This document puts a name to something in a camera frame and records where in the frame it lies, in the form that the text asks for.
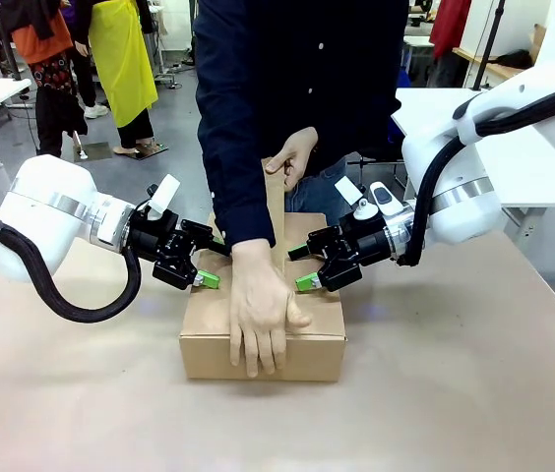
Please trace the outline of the person's left hand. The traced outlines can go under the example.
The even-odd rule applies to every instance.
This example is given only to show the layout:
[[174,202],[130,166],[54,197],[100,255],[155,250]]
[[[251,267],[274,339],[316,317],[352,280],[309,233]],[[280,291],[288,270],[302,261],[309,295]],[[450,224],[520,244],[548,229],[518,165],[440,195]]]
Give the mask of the person's left hand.
[[281,150],[265,165],[269,174],[283,173],[283,186],[291,192],[304,177],[310,155],[317,145],[318,134],[314,127],[307,127],[288,137]]

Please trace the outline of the person's right hand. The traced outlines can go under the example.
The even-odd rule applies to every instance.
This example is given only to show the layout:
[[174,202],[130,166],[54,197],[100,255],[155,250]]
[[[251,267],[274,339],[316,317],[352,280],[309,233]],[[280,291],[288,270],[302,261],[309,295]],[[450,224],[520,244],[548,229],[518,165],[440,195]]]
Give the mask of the person's right hand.
[[231,248],[230,363],[243,362],[247,376],[272,374],[286,362],[286,330],[312,322],[272,260],[265,239]]

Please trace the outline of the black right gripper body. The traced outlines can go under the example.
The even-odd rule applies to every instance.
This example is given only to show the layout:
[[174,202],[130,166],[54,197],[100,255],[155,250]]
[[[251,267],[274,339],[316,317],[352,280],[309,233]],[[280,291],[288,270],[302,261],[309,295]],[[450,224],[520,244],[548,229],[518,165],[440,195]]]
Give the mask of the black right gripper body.
[[387,225],[377,227],[373,231],[339,227],[339,235],[325,250],[327,260],[340,260],[370,266],[391,260],[394,257],[394,246],[390,239]]

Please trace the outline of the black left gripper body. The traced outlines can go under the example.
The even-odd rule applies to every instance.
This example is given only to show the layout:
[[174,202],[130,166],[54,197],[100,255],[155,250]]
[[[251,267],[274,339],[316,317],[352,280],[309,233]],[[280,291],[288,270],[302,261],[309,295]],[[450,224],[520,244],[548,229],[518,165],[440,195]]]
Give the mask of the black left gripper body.
[[180,219],[171,210],[166,210],[159,219],[149,219],[149,215],[145,209],[136,209],[129,218],[128,259],[135,263],[143,259],[169,266],[192,266],[195,222]]

